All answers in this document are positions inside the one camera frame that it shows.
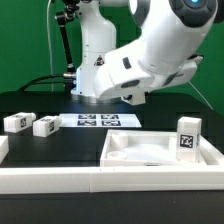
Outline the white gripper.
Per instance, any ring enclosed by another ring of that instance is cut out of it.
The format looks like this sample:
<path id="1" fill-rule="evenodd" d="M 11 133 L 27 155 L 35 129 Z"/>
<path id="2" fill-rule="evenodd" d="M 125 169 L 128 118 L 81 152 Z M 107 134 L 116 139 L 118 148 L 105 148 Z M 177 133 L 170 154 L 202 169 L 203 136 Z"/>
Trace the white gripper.
<path id="1" fill-rule="evenodd" d="M 99 101 L 121 98 L 131 105 L 144 104 L 147 93 L 189 82 L 203 60 L 202 55 L 193 54 L 175 73 L 163 75 L 143 67 L 139 61 L 143 50 L 141 41 L 133 41 L 106 54 L 93 84 Z"/>

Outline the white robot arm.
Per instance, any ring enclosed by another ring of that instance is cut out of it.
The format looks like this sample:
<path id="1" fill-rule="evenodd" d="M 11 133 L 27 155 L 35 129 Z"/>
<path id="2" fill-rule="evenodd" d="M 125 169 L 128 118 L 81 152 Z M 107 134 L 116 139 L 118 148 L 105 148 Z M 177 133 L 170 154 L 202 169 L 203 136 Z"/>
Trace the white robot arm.
<path id="1" fill-rule="evenodd" d="M 116 28 L 101 6 L 127 6 L 140 37 L 118 48 Z M 224 0 L 81 0 L 77 17 L 82 63 L 73 96 L 139 105 L 152 91 L 192 79 L 203 60 L 197 49 L 212 25 L 224 21 Z"/>

